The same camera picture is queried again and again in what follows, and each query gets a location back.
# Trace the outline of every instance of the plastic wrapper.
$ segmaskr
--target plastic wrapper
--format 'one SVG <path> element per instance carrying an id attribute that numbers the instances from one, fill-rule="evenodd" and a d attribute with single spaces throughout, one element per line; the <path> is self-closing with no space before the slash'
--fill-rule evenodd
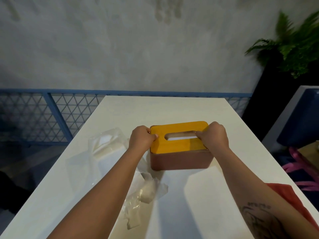
<path id="1" fill-rule="evenodd" d="M 109 172 L 127 150 L 128 145 L 128 139 L 119 128 L 102 132 L 89 139 L 93 185 Z M 128 220 L 128 229 L 140 225 L 141 203 L 149 204 L 168 192 L 167 185 L 152 178 L 151 174 L 147 172 L 145 164 L 145 158 L 142 157 L 122 207 L 122 216 L 120 217 Z"/>

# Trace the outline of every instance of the black planter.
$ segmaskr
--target black planter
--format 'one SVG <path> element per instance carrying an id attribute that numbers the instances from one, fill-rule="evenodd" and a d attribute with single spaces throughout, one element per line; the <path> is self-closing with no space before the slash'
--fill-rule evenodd
<path id="1" fill-rule="evenodd" d="M 294 79 L 278 69 L 282 55 L 273 53 L 242 116 L 243 121 L 262 141 L 301 85 L 319 85 L 318 64 L 310 72 Z"/>

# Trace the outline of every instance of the gray concrete wall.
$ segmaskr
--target gray concrete wall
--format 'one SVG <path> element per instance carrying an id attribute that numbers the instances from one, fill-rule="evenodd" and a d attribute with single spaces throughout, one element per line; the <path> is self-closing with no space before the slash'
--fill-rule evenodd
<path id="1" fill-rule="evenodd" d="M 252 92 L 280 9 L 319 0 L 0 0 L 0 88 Z"/>

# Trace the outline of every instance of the wooden tissue box lid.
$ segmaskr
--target wooden tissue box lid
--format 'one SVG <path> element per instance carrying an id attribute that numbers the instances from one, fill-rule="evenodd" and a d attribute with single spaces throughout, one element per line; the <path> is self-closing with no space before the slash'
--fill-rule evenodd
<path id="1" fill-rule="evenodd" d="M 165 135 L 168 133 L 203 131 L 206 127 L 208 127 L 208 123 L 205 121 L 151 126 L 150 133 L 159 136 L 151 145 L 151 153 L 165 154 L 206 149 L 199 138 L 170 141 L 165 139 Z"/>

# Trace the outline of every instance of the tattoo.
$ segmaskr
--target tattoo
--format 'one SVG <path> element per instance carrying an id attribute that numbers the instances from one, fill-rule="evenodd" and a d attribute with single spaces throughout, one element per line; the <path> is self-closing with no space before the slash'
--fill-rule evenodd
<path id="1" fill-rule="evenodd" d="M 281 221 L 269 212 L 271 207 L 262 203 L 248 202 L 239 210 L 253 236 L 257 239 L 291 239 Z"/>

